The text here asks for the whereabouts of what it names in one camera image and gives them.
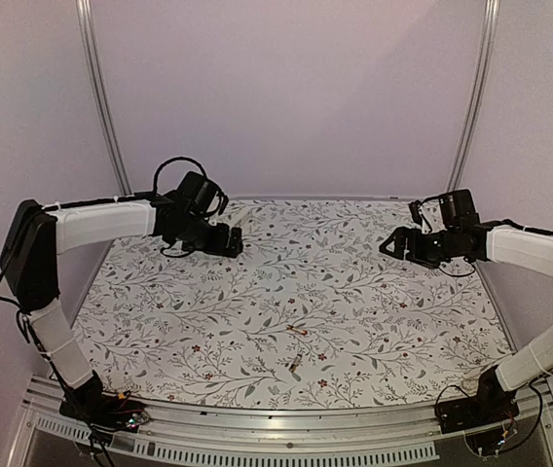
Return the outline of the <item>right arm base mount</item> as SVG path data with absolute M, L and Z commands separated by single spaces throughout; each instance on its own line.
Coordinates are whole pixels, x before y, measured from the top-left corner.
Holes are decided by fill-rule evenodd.
M 484 372 L 478 378 L 476 393 L 463 393 L 458 399 L 442 402 L 438 396 L 434 404 L 434 415 L 443 434 L 469 430 L 516 417 L 519 408 L 515 401 L 517 390 L 504 391 L 496 375 L 496 367 Z

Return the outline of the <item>AAA battery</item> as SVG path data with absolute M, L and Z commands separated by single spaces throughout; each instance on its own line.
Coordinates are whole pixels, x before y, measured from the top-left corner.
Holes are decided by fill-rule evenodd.
M 298 367 L 301 365 L 303 356 L 301 354 L 297 354 L 294 359 L 290 362 L 288 366 L 288 371 L 290 374 L 295 374 Z
M 307 336 L 309 334 L 308 330 L 305 330 L 305 329 L 302 329 L 302 328 L 297 328 L 297 327 L 294 327 L 294 326 L 291 326 L 291 325 L 288 325 L 286 329 L 287 329 L 287 331 L 298 334 L 300 336 Z

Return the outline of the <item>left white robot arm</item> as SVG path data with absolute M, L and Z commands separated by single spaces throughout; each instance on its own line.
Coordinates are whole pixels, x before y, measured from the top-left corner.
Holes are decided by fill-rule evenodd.
M 76 248 L 126 237 L 158 237 L 166 247 L 179 244 L 182 257 L 195 252 L 236 258 L 243 250 L 239 228 L 212 223 L 229 199 L 199 164 L 179 185 L 162 194 L 154 180 L 148 191 L 126 197 L 43 205 L 22 201 L 0 253 L 0 283 L 11 294 L 18 327 L 36 342 L 57 379 L 76 389 L 73 408 L 89 422 L 110 412 L 107 397 L 87 385 L 96 376 L 68 324 L 60 301 L 57 259 Z

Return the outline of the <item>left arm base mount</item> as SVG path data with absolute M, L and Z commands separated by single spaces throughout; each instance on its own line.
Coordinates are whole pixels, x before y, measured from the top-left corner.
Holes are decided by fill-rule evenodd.
M 95 371 L 77 388 L 59 379 L 64 393 L 59 412 L 103 430 L 136 432 L 150 416 L 146 406 L 130 397 L 126 391 L 116 395 L 104 392 L 103 384 Z

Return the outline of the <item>white remote control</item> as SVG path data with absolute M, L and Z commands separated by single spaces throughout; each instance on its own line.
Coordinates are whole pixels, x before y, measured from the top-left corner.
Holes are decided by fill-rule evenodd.
M 232 228 L 244 228 L 252 219 L 252 209 L 250 207 L 245 207 L 232 217 L 230 226 Z

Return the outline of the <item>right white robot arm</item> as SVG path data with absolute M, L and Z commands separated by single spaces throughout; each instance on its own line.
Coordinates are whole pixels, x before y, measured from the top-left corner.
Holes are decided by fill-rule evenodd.
M 455 258 L 473 264 L 510 265 L 553 278 L 553 232 L 521 226 L 509 219 L 483 222 L 468 189 L 409 203 L 414 228 L 395 229 L 379 251 L 397 260 L 438 269 Z M 468 415 L 488 424 L 502 413 L 511 392 L 553 369 L 553 325 L 524 348 L 496 365 L 487 387 L 468 404 Z

